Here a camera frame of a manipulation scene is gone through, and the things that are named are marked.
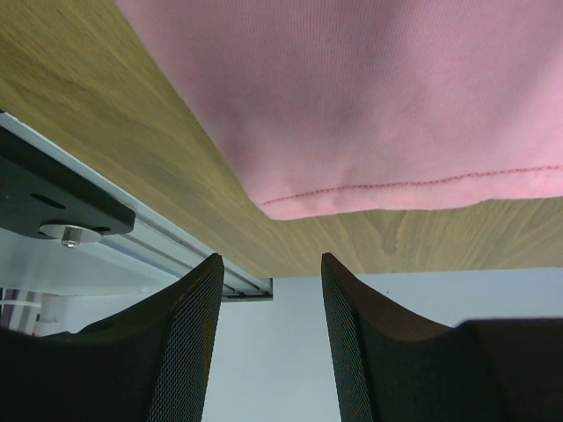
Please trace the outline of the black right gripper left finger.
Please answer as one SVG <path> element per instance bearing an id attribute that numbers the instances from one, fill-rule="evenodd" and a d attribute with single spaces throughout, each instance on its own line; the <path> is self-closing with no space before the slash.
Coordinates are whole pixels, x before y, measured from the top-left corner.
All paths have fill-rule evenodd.
<path id="1" fill-rule="evenodd" d="M 223 260 L 213 254 L 79 332 L 2 330 L 2 420 L 201 420 L 223 276 Z"/>

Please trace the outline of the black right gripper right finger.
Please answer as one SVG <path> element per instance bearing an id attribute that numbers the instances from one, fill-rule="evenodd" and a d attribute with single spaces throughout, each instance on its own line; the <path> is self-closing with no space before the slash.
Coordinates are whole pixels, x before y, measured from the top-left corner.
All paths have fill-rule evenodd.
<path id="1" fill-rule="evenodd" d="M 321 280 L 342 420 L 561 420 L 560 319 L 451 328 L 378 293 L 328 253 Z"/>

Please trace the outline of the pink t shirt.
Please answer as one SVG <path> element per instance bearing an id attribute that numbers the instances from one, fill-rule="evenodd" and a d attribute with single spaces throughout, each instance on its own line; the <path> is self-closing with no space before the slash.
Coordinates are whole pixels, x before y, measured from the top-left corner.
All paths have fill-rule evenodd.
<path id="1" fill-rule="evenodd" d="M 559 1 L 121 1 L 269 218 L 562 194 Z"/>

